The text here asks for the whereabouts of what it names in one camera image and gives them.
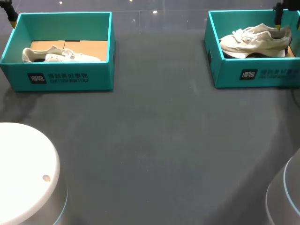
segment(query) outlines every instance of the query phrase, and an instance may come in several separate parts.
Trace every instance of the cardboard insert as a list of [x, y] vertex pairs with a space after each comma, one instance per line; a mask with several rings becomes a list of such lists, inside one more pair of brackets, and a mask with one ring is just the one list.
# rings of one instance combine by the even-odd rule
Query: cardboard insert
[[287, 55], [286, 55], [286, 57], [295, 58], [295, 55], [294, 55], [293, 51], [291, 50], [290, 46], [288, 46], [288, 48], [287, 48]]
[[107, 41], [32, 41], [30, 48], [35, 51], [44, 51], [51, 48], [52, 45], [106, 61]]

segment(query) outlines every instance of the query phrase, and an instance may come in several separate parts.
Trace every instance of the gray table surface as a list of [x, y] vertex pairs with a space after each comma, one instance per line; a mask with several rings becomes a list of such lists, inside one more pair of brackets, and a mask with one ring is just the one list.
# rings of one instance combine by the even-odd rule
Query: gray table surface
[[290, 90], [215, 89], [203, 37], [208, 9], [275, 2], [15, 1], [18, 12], [112, 10], [114, 90], [15, 93], [1, 71], [0, 121], [51, 139], [74, 224], [263, 224], [266, 188], [300, 147], [300, 109]]

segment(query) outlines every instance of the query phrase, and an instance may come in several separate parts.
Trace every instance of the white cylindrical object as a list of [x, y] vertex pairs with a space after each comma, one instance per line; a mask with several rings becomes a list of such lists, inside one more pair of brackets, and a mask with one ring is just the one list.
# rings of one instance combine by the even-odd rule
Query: white cylindrical object
[[300, 224], [300, 150], [270, 183], [265, 200], [271, 225]]
[[51, 141], [0, 123], [0, 225], [68, 225], [68, 189]]

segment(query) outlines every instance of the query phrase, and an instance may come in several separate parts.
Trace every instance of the sneaker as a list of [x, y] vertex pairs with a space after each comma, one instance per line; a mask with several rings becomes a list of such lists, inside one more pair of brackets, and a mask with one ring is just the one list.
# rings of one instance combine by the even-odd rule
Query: sneaker
[[280, 31], [263, 23], [256, 27], [238, 29], [220, 39], [221, 49], [227, 55], [244, 59], [250, 54], [259, 53], [267, 57], [285, 57], [285, 49], [292, 38], [291, 28]]
[[23, 62], [101, 61], [96, 57], [84, 55], [82, 53], [75, 53], [71, 49], [61, 49], [54, 45], [45, 51], [34, 51], [30, 48], [25, 48], [23, 50], [22, 57]]

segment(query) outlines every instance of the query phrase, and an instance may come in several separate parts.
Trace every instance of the teal shoe box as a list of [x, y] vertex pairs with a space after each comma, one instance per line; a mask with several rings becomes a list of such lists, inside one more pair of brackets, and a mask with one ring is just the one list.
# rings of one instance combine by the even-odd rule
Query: teal shoe box
[[[32, 41], [107, 41], [106, 61], [22, 62]], [[115, 38], [111, 12], [20, 14], [0, 67], [15, 91], [112, 90]]]
[[275, 27], [273, 10], [209, 11], [205, 48], [216, 88], [300, 87], [299, 11], [284, 11], [281, 27], [290, 25], [294, 57], [226, 59], [219, 39], [233, 31], [264, 23]]

